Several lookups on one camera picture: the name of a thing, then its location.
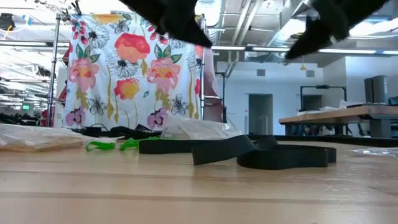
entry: plastic bag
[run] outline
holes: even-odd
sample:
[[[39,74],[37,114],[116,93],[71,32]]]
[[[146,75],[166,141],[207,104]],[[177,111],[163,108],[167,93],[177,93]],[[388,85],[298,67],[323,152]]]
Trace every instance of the plastic bag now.
[[[161,138],[176,140],[227,139],[242,135],[229,124],[170,116]]]
[[[398,158],[398,148],[369,148],[369,149],[357,149],[354,150],[356,153],[374,156],[392,156]]]
[[[37,152],[77,148],[98,138],[86,137],[69,129],[0,124],[0,151]],[[101,138],[116,142],[116,138]]]

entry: black strap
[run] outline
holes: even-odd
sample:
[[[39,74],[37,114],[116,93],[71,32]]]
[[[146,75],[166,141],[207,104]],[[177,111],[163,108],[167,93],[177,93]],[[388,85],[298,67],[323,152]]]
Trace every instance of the black strap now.
[[[252,142],[246,135],[214,141],[141,141],[141,154],[192,152],[193,164],[202,165],[237,158],[239,165],[253,169],[327,167],[336,162],[336,149],[278,144],[273,136]]]
[[[124,126],[113,127],[109,130],[109,135],[111,137],[121,137],[124,136],[125,139],[133,138],[135,140],[146,139],[149,137],[156,137],[162,134],[161,131],[156,131],[153,133],[145,132],[145,131],[138,131],[134,129],[130,129]]]

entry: pipe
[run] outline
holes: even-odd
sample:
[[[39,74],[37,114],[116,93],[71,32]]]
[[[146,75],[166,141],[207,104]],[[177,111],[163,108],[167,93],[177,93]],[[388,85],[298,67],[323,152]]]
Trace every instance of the pipe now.
[[[214,28],[212,30],[209,29],[208,32],[209,39],[214,44],[217,44],[220,39],[219,28],[223,26],[225,1],[227,0],[198,0],[197,2],[197,13],[205,15],[208,28]]]
[[[217,27],[218,27],[218,28],[224,26],[224,23],[225,23],[225,13],[226,13],[226,8],[227,8],[227,6],[228,6],[228,3],[229,3],[229,0],[223,0],[223,10],[224,10],[224,12],[222,13],[222,15],[220,15],[220,18],[221,18],[221,16],[222,16],[223,18],[222,18],[222,20],[218,21],[218,23],[217,23]],[[217,42],[216,42],[216,43],[219,44],[219,43],[220,43],[220,40],[221,40],[221,33],[220,33],[220,32],[216,32],[216,34],[217,34]]]
[[[246,36],[246,34],[247,34],[248,30],[249,30],[251,21],[253,21],[254,15],[256,14],[257,10],[259,9],[261,1],[262,0],[256,0],[256,2],[254,3],[254,6],[253,6],[253,8],[252,8],[252,10],[251,10],[251,12],[249,14],[248,20],[246,21],[246,23],[245,23],[245,25],[243,27],[242,34],[239,37],[238,45],[242,44],[243,39],[244,39],[244,37]]]
[[[230,63],[229,66],[227,67],[225,74],[226,77],[229,78],[232,74],[232,71],[235,69],[236,64],[239,62],[239,52],[236,51],[236,58],[235,61]]]
[[[57,50],[58,50],[58,38],[60,33],[60,21],[61,17],[57,14],[57,24],[55,25],[54,35],[54,48],[52,52],[52,64],[51,64],[51,76],[50,76],[50,87],[49,87],[49,100],[47,103],[47,127],[50,127],[50,119],[52,114],[52,98],[54,97],[54,82],[55,82],[55,68],[57,65]]]
[[[224,16],[240,16],[239,13],[224,13]],[[255,14],[254,16],[279,16],[278,14]]]
[[[216,30],[216,31],[226,31],[226,30],[235,30],[235,27],[233,26],[228,26],[228,27],[220,27],[220,28],[208,28],[208,30]],[[254,31],[263,31],[263,32],[275,32],[274,30],[270,29],[264,29],[261,27],[249,27],[249,30],[254,30]]]
[[[251,46],[228,46],[214,45],[212,50],[229,50],[243,52],[268,52],[268,53],[285,53],[290,50],[288,47],[251,47]],[[317,53],[321,54],[343,54],[343,55],[359,55],[359,56],[398,56],[398,50],[391,49],[321,49]]]
[[[16,79],[7,79],[7,78],[1,78],[0,82],[17,82],[17,83],[48,83],[49,80],[16,80]]]
[[[246,0],[245,5],[243,6],[241,16],[239,17],[238,24],[236,24],[234,35],[232,36],[231,45],[235,44],[236,39],[238,38],[239,31],[241,30],[242,24],[246,15],[248,14],[248,10],[251,4],[251,0]]]

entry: red flower print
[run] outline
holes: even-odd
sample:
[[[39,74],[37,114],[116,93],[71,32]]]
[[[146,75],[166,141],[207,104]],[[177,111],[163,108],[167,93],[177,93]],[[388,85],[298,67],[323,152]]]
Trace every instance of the red flower print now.
[[[73,34],[73,40],[76,40],[77,38],[80,37],[80,40],[83,44],[87,45],[88,44],[88,39],[85,37],[86,34],[86,23],[83,21],[77,21],[76,19],[72,20],[73,27],[72,27],[72,32]]]
[[[199,58],[203,57],[203,47],[201,47],[199,45],[195,45],[195,51],[197,52],[197,55],[199,56]]]
[[[164,94],[171,89],[175,89],[178,83],[178,74],[181,67],[173,63],[169,57],[153,60],[151,67],[147,70],[147,80],[149,83],[156,83],[156,87]]]
[[[114,89],[116,96],[120,95],[120,99],[134,99],[139,92],[139,81],[136,78],[128,78],[126,80],[118,80]]]
[[[150,53],[150,47],[145,38],[135,34],[122,34],[114,46],[120,59],[128,60],[130,63],[137,63]]]
[[[197,79],[197,84],[195,85],[195,94],[199,94],[200,93],[200,79]]]
[[[150,26],[150,27],[148,28],[148,32],[152,32],[153,30],[154,30],[154,27],[153,27],[153,26]],[[163,35],[159,35],[159,34],[156,33],[156,32],[153,32],[153,33],[150,35],[149,39],[150,39],[150,40],[155,40],[156,37],[159,37],[159,41],[160,41],[161,44],[164,44],[164,45],[167,44],[168,40],[166,39],[166,37],[164,37]]]

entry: table surface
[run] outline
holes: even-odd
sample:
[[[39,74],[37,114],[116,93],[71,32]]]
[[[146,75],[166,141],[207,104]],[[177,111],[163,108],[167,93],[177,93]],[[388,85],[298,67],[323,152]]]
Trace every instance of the table surface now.
[[[191,154],[0,152],[1,224],[396,224],[398,159],[338,148],[328,168],[255,170]]]
[[[279,119],[279,123],[357,123],[360,121],[358,116],[369,114],[398,116],[398,106],[358,106],[336,111],[281,118]]]

